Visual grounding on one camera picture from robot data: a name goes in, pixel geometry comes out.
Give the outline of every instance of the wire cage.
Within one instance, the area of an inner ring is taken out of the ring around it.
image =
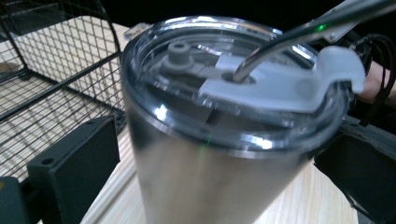
[[[0,15],[0,176],[22,181],[89,119],[123,129],[120,44],[99,0],[3,0]]]

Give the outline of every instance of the wooden table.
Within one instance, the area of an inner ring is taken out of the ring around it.
[[[127,40],[123,34],[128,27],[117,24],[114,27],[120,45],[124,48]],[[138,34],[147,27],[145,23],[137,24],[132,33]],[[127,128],[119,135],[119,146],[120,163],[82,223],[146,223]],[[263,211],[255,222],[259,223],[354,224],[358,223],[358,217],[343,193],[327,176],[309,163],[271,206]]]

